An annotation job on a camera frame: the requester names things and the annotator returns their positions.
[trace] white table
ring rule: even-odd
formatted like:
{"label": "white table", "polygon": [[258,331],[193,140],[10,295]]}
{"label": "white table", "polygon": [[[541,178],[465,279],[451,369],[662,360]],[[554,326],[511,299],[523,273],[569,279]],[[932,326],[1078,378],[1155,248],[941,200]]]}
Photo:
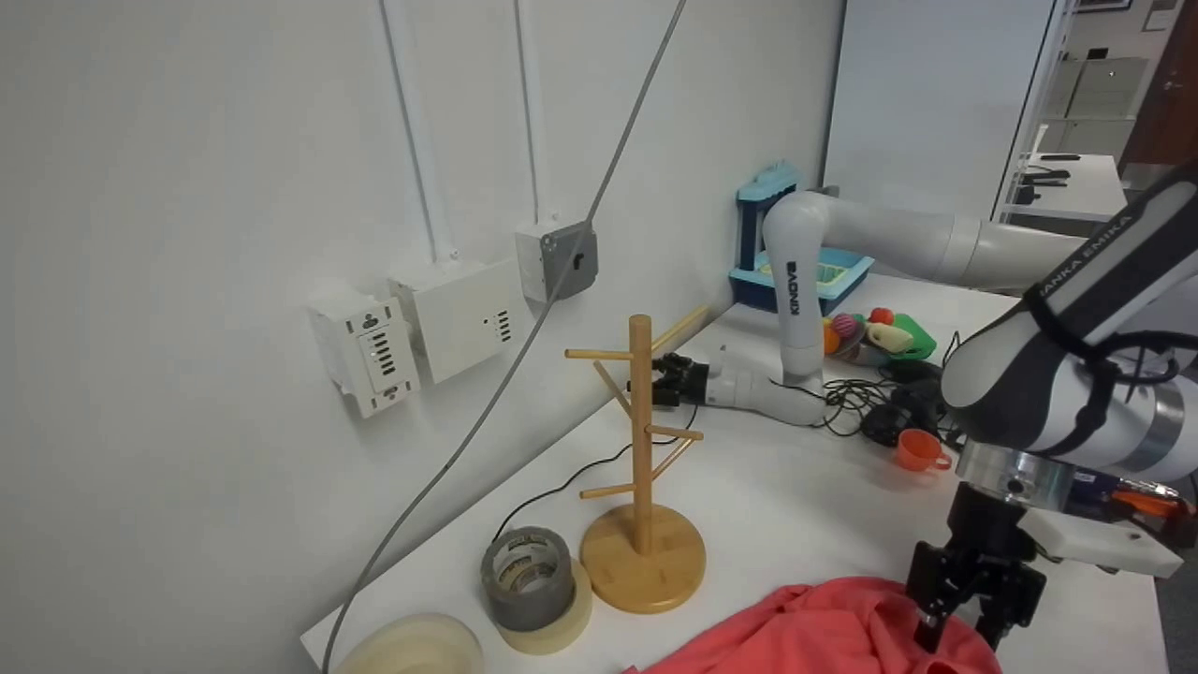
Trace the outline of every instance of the white table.
{"label": "white table", "polygon": [[[951,330],[968,331],[1010,306],[1010,299],[1000,295],[881,273],[868,277],[846,306],[868,310],[877,304],[918,315],[941,345],[946,345]],[[773,363],[773,319],[733,306],[686,350],[713,355],[720,346]],[[913,544],[946,537],[944,514],[953,495],[951,474],[901,474],[883,447],[859,436],[842,443],[746,413],[705,408],[697,429],[707,436],[655,485],[655,496],[680,507],[707,544],[705,587],[686,607],[635,616],[595,600],[587,631],[545,658],[508,650],[483,611],[479,556],[498,519],[521,496],[562,482],[579,462],[624,443],[629,424],[606,403],[383,574],[352,607],[337,650],[352,650],[396,616],[433,611],[474,628],[489,671],[612,674],[662,658],[777,584],[817,584],[852,574],[907,581]],[[599,466],[582,474],[579,485],[622,482],[624,470],[624,462]],[[574,491],[521,514],[511,524],[545,524],[562,532],[575,552],[579,532],[609,506],[617,506],[617,496],[579,502]],[[1109,575],[1087,564],[1048,564],[1044,574],[1048,590],[1038,620],[1014,628],[1000,647],[1010,674],[1166,671],[1148,575]],[[303,647],[315,658],[320,655],[327,631],[328,616],[303,631]]]}
{"label": "white table", "polygon": [[1078,153],[1078,159],[1042,159],[1042,153],[1030,158],[1038,169],[1065,169],[1065,187],[1038,187],[1038,200],[1010,205],[1014,220],[1042,225],[1042,220],[1072,220],[1078,225],[1105,225],[1123,205],[1123,178],[1113,153]]}

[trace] red cloth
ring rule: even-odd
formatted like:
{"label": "red cloth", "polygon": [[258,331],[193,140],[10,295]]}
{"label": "red cloth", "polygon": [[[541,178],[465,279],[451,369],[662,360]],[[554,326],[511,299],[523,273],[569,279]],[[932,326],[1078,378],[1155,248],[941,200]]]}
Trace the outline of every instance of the red cloth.
{"label": "red cloth", "polygon": [[786,584],[701,631],[642,674],[994,674],[1000,658],[962,620],[941,650],[913,642],[918,607],[901,584],[846,575]]}

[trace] electrical socket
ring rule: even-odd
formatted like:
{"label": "electrical socket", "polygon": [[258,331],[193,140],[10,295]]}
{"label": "electrical socket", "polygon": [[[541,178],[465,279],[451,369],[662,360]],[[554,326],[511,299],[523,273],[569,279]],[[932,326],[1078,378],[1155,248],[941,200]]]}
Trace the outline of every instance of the electrical socket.
{"label": "electrical socket", "polygon": [[315,338],[340,395],[357,400],[363,420],[409,400],[420,369],[409,320],[396,299],[337,295],[310,306]]}
{"label": "electrical socket", "polygon": [[511,263],[451,263],[410,277],[392,277],[388,290],[414,326],[414,350],[429,381],[498,355],[528,326]]}
{"label": "electrical socket", "polygon": [[592,220],[521,228],[518,230],[521,289],[530,304],[545,304],[565,273],[559,299],[569,299],[599,277],[599,240]]}

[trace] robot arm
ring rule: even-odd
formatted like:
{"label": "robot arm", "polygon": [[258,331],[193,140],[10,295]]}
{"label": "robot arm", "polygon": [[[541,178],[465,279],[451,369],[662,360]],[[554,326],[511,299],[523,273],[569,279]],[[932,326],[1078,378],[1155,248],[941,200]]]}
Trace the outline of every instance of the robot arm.
{"label": "robot arm", "polygon": [[[941,378],[941,391],[976,454],[1004,447],[1018,462],[1050,457],[1153,482],[1198,466],[1198,424],[1185,424],[1198,408],[1193,378],[1171,365],[1159,381],[1143,385],[1135,365],[1114,360],[1128,346],[1198,346],[1185,338],[1193,319],[1185,310],[1166,315],[1159,304],[1155,326],[1165,319],[1184,331],[1114,331],[1135,326],[1153,299],[1171,295],[1191,277],[1198,279],[1198,169],[1175,172],[1129,200],[1083,248],[1008,225],[986,228],[790,193],[763,228],[777,284],[782,378],[753,378],[750,369],[712,378],[707,403],[730,400],[786,424],[818,416],[805,385],[823,369],[817,304],[823,235],[901,273],[1030,289],[1018,306],[953,346]],[[951,537],[944,547],[918,544],[907,581],[923,614],[918,628],[923,647],[941,642],[946,614],[973,596],[981,600],[976,631],[989,642],[1000,642],[1010,623],[1030,623],[1044,590],[1044,574],[1030,564],[1044,537],[1030,519],[1050,524],[1025,506],[1020,480],[1000,480],[1000,485],[962,480],[946,517]],[[1078,532],[1083,524],[1063,517],[1050,529]],[[1072,547],[1072,552],[1113,570],[1175,570],[1175,556],[1153,561],[1166,551],[1148,551],[1148,537],[1128,544],[1128,532],[1113,532],[1118,537],[1113,547],[1100,536],[1109,532],[1083,536],[1088,544]]]}

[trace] wooden base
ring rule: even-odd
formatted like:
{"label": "wooden base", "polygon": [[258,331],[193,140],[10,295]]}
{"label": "wooden base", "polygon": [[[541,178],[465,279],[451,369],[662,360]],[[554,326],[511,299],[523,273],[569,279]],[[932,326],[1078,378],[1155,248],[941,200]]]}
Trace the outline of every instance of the wooden base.
{"label": "wooden base", "polygon": [[634,506],[609,507],[582,532],[579,564],[602,602],[629,614],[662,614],[697,596],[707,547],[675,507],[650,507],[650,552],[634,547]]}

